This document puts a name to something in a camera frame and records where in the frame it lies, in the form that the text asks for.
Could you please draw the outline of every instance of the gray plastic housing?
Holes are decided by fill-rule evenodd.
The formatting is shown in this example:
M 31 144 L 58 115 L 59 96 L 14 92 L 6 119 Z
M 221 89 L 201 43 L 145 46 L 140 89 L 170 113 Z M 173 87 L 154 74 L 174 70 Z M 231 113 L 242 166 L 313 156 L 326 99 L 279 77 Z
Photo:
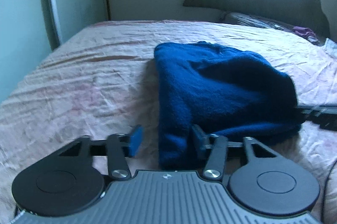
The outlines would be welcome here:
M 90 208 L 65 217 L 22 211 L 10 224 L 318 224 L 308 212 L 290 217 L 253 213 L 232 200 L 219 182 L 195 171 L 138 171 L 112 182 Z

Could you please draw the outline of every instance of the blue towel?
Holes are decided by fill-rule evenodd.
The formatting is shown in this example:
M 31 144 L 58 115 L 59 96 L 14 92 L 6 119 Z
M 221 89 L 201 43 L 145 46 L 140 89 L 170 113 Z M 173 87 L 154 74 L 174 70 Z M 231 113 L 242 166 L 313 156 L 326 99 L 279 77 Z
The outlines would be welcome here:
M 291 78 L 251 51 L 199 42 L 162 43 L 154 57 L 159 76 L 159 163 L 200 167 L 190 128 L 199 125 L 230 141 L 252 136 L 267 145 L 297 133 Z

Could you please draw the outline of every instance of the round pad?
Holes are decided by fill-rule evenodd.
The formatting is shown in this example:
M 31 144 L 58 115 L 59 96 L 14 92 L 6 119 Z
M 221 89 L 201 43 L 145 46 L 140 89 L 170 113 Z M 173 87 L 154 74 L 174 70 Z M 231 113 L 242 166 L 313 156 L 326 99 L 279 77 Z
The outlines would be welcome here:
M 77 213 L 95 202 L 104 189 L 99 171 L 85 165 L 34 166 L 13 181 L 12 194 L 21 209 L 41 216 Z
M 232 174 L 229 190 L 245 207 L 271 216 L 311 210 L 320 193 L 311 173 L 283 157 L 250 161 Z

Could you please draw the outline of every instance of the bed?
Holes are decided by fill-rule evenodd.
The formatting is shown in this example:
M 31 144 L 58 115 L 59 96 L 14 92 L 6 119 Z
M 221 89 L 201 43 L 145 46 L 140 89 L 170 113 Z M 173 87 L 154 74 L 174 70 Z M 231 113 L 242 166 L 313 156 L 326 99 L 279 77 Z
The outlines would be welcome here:
M 153 50 L 159 43 L 219 43 L 260 53 L 294 80 L 300 103 L 337 101 L 337 62 L 292 33 L 193 21 L 107 21 L 73 36 L 18 84 L 0 106 L 0 223 L 12 217 L 11 183 L 24 168 L 81 136 L 103 139 L 142 124 L 136 169 L 158 169 L 158 80 Z M 309 122 L 299 136 L 273 147 L 323 184 L 336 159 L 337 133 Z M 107 173 L 105 158 L 94 166 Z M 321 196 L 312 213 L 319 218 Z M 337 220 L 337 171 L 325 204 L 326 223 Z

